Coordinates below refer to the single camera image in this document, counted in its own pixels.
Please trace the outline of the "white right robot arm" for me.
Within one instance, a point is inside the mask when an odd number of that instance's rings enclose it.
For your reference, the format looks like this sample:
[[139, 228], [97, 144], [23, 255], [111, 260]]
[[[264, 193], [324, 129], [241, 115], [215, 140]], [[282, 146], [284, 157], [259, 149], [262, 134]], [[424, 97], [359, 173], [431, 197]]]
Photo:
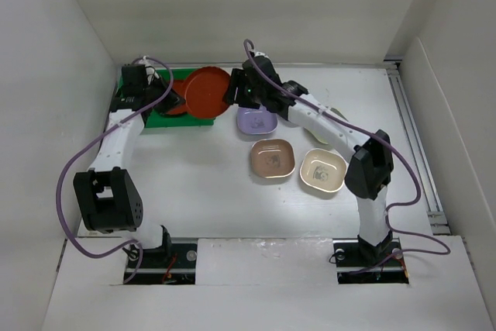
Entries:
[[263, 106], [329, 143], [348, 164], [344, 184], [357, 201], [360, 259], [365, 264], [376, 264], [385, 257], [392, 241], [385, 215], [388, 184], [394, 169], [386, 132], [378, 130], [368, 135], [352, 128], [298, 82], [281, 81], [270, 59], [263, 55], [232, 70], [223, 100], [243, 108]]

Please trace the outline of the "red scalloped round plate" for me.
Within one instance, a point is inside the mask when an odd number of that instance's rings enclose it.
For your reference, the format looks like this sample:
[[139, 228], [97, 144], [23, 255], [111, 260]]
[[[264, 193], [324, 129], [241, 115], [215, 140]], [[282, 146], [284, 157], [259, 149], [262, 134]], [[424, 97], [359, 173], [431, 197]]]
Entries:
[[201, 67], [185, 80], [187, 113], [197, 119], [214, 119], [229, 107], [223, 101], [230, 75], [219, 67]]

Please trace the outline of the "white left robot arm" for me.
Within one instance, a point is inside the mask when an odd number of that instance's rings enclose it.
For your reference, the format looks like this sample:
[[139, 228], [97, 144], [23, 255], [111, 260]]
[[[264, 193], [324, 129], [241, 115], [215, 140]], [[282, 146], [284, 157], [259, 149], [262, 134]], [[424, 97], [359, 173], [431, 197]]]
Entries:
[[137, 240], [156, 266], [173, 255], [164, 226], [144, 216], [143, 201], [128, 171], [136, 141], [154, 109], [167, 114], [185, 103], [149, 60], [142, 58], [121, 70], [122, 84], [111, 101], [107, 130], [96, 158], [73, 179], [74, 191], [86, 230], [121, 232]]

